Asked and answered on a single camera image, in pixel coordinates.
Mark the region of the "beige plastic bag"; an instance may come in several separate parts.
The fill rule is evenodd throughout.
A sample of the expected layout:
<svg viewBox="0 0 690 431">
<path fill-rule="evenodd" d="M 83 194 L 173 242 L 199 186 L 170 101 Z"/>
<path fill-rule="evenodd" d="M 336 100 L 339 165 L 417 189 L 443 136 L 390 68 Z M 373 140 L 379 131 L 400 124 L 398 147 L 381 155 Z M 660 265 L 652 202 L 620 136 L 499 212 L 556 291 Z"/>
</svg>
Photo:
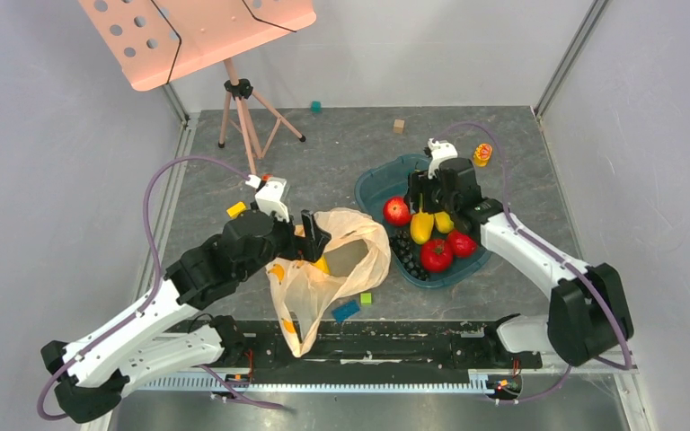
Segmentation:
<svg viewBox="0 0 690 431">
<path fill-rule="evenodd" d="M 330 305 L 381 285 L 391 264 L 387 231 L 370 215 L 339 207 L 314 219 L 332 236 L 324 249 L 325 268 L 286 259 L 265 267 L 281 334 L 295 358 L 313 347 Z"/>
</svg>

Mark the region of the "yellow lemon fake fruit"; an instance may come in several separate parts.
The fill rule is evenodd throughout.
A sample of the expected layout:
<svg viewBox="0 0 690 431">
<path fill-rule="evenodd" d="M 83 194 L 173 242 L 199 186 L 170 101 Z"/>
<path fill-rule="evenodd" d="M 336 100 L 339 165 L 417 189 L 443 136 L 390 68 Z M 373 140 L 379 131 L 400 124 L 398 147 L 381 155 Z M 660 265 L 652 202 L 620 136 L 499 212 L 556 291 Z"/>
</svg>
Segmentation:
<svg viewBox="0 0 690 431">
<path fill-rule="evenodd" d="M 320 259 L 318 259 L 316 262 L 314 262 L 313 266 L 315 268 L 318 268 L 320 271 L 322 271 L 326 275 L 331 274 L 328 263 L 327 263 L 326 258 L 324 256 L 322 256 Z"/>
</svg>

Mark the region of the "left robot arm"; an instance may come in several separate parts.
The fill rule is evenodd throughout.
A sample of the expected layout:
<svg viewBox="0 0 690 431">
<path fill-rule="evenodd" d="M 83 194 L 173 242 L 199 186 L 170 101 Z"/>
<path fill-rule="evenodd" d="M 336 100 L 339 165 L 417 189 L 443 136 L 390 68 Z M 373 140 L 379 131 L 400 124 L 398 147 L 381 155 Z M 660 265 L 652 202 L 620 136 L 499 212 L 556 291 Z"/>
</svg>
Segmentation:
<svg viewBox="0 0 690 431">
<path fill-rule="evenodd" d="M 40 353 L 62 418 L 91 422 L 115 409 L 137 388 L 162 376 L 218 362 L 237 365 L 246 342 L 236 321 L 216 316 L 172 339 L 161 334 L 233 294 L 275 259 L 318 261 L 331 235 L 314 215 L 301 213 L 302 233 L 282 199 L 286 181 L 251 176 L 251 206 L 156 279 L 153 287 L 115 318 L 70 343 L 51 341 Z"/>
</svg>

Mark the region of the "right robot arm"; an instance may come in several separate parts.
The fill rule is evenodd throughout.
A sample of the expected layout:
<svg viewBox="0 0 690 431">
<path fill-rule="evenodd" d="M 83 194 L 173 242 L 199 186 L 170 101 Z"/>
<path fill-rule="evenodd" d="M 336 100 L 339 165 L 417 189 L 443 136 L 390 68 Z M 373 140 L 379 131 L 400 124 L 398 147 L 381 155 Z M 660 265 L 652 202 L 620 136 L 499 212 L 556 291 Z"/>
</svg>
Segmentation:
<svg viewBox="0 0 690 431">
<path fill-rule="evenodd" d="M 408 177 L 407 202 L 429 213 L 442 211 L 460 233 L 475 240 L 527 277 L 549 301 L 547 314 L 515 315 L 494 326 L 482 345 L 485 359 L 505 366 L 518 353 L 552 352 L 573 367 L 619 347 L 616 368 L 633 367 L 633 322 L 618 271 L 590 265 L 561 251 L 522 224 L 509 206 L 482 194 L 473 162 L 447 141 L 429 139 L 427 169 Z"/>
</svg>

